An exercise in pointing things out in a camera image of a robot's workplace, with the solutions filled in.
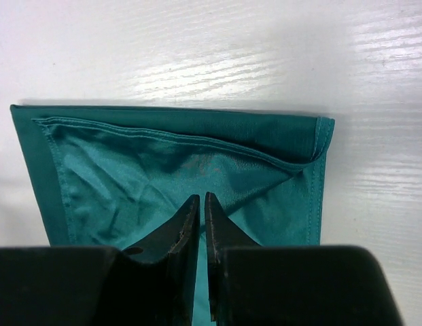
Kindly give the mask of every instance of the teal fabric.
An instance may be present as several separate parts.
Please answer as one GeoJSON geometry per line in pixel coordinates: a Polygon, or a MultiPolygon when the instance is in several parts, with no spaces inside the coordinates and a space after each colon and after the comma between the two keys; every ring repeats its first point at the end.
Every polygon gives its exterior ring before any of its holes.
{"type": "MultiPolygon", "coordinates": [[[[52,245],[123,249],[206,192],[262,245],[319,244],[334,120],[110,107],[12,113],[52,245]]],[[[209,325],[200,230],[194,324],[209,325]]]]}

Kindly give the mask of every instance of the fabric fold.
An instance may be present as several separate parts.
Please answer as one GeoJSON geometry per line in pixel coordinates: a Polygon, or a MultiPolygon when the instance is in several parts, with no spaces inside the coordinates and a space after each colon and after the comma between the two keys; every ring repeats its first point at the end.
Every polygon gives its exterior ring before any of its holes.
{"type": "MultiPolygon", "coordinates": [[[[206,192],[262,245],[319,244],[332,119],[109,107],[12,113],[52,245],[123,249],[206,192]]],[[[204,234],[195,325],[210,323],[203,246],[204,234]]]]}

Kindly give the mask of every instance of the white wooden surface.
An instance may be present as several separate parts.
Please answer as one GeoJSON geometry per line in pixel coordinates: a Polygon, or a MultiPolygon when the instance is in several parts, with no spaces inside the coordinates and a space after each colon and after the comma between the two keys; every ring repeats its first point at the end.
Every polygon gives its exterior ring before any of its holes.
{"type": "Polygon", "coordinates": [[[0,0],[0,246],[44,245],[11,103],[334,117],[321,241],[422,326],[422,0],[0,0]]]}

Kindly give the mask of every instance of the satin fabric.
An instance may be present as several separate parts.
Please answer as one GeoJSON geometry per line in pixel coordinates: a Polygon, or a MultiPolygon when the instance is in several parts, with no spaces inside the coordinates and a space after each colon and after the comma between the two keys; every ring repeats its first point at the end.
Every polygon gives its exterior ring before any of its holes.
{"type": "MultiPolygon", "coordinates": [[[[152,123],[140,121],[151,110],[137,109],[135,122],[118,124],[102,108],[108,118],[99,120],[85,114],[61,115],[61,108],[41,115],[31,114],[28,107],[13,110],[21,143],[26,121],[43,139],[37,145],[46,146],[49,154],[38,164],[52,165],[51,177],[58,183],[54,195],[60,206],[53,211],[63,220],[57,227],[42,211],[54,245],[123,249],[169,219],[189,195],[204,198],[206,192],[215,193],[231,220],[261,245],[319,244],[326,151],[334,120],[164,110],[152,123]],[[19,109],[29,112],[26,119],[19,120],[19,109]]],[[[28,154],[28,144],[22,148],[31,174],[37,160],[28,154]]],[[[43,181],[34,176],[42,174],[37,170],[31,177],[38,189],[43,181]]],[[[37,200],[49,206],[47,191],[39,192],[37,200]]],[[[201,223],[194,324],[209,325],[201,223]]]]}

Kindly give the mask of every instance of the black object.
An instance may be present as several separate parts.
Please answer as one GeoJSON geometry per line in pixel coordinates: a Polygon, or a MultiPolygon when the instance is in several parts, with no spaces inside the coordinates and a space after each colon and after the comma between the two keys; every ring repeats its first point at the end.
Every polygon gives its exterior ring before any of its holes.
{"type": "MultiPolygon", "coordinates": [[[[191,325],[199,198],[123,252],[0,249],[0,325],[191,325]]],[[[265,248],[205,200],[211,316],[223,325],[402,325],[357,247],[265,248]]]]}

